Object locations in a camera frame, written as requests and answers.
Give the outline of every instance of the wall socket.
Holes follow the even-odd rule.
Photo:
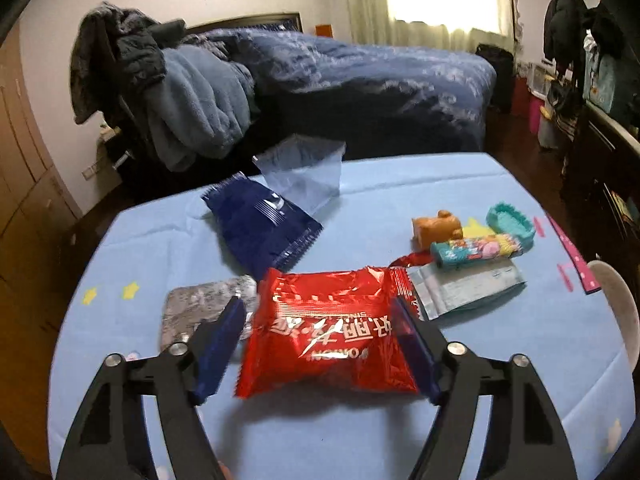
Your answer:
[[[82,171],[82,176],[84,176],[85,180],[89,180],[91,177],[95,176],[96,173],[102,171],[109,165],[109,159],[103,155],[98,160],[96,160],[92,165]]]

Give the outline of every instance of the white chair seat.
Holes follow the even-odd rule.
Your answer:
[[[593,260],[588,265],[600,282],[607,302],[616,317],[622,340],[625,342],[629,365],[633,370],[636,368],[640,354],[640,319],[634,297],[622,276],[609,264]]]

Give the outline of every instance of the metal bolt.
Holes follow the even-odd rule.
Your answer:
[[[188,346],[184,343],[174,343],[169,346],[169,354],[171,355],[183,355],[186,354]]]
[[[453,355],[464,355],[466,354],[466,346],[462,343],[453,342],[447,345],[447,350],[449,350],[450,354]]]
[[[108,367],[118,366],[122,362],[122,357],[120,354],[110,354],[107,355],[107,358],[104,360],[104,364]]]
[[[531,361],[529,361],[529,358],[526,355],[516,354],[513,356],[513,363],[520,368],[526,368],[529,366],[530,362]]]

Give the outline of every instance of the light blue tablecloth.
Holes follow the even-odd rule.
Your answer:
[[[580,480],[591,480],[610,458],[616,420],[622,437],[635,417],[631,374],[620,332],[602,292],[583,293],[558,263],[569,257],[540,205],[491,157],[425,155],[348,162],[341,196],[321,211],[324,232],[296,272],[386,266],[411,251],[411,218],[447,209],[463,222],[483,221],[504,200],[545,237],[515,262],[527,280],[517,296],[493,308],[438,320],[449,340],[476,354],[532,359],[562,418]],[[176,286],[223,280],[241,272],[220,249],[201,191],[183,193],[121,213],[96,251],[69,306],[56,348],[49,399],[49,452],[55,472],[76,410],[101,361],[111,352],[158,354],[162,306]],[[139,290],[123,299],[123,288]],[[89,304],[83,300],[95,288]],[[345,479],[407,478],[424,444],[435,408],[395,394],[362,394],[293,385],[242,401],[233,397],[238,362],[219,393],[200,409],[213,449],[238,480],[314,477],[331,468]],[[490,400],[482,398],[461,478],[475,478]],[[155,400],[145,413],[156,465],[171,469]]]

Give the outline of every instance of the red foil wrapper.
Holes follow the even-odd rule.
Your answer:
[[[236,396],[310,378],[362,390],[416,392],[391,334],[390,301],[398,294],[417,305],[404,269],[270,269],[260,284]]]

